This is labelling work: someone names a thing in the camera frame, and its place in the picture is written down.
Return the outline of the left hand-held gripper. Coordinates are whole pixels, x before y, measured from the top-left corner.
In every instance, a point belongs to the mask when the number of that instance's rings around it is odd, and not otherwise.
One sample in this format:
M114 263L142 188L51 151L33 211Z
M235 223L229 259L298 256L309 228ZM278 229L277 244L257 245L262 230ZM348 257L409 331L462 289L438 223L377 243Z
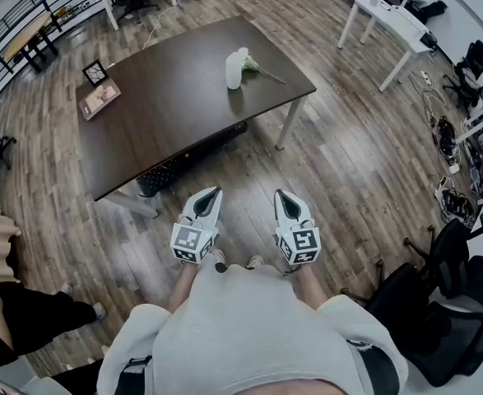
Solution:
M212 250L218 235L223 190L205 188L193 194L183 208L183 215L174 223L170 238L171 252L182 262L200 264Z

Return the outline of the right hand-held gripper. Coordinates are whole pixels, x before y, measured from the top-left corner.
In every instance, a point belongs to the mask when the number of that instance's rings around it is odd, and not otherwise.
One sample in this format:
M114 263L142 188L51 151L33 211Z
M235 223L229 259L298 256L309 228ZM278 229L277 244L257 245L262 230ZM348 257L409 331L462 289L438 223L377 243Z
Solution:
M294 193L277 189L274 208L277 247L287 263L299 266L315 262L320 253L320 234L306 203Z

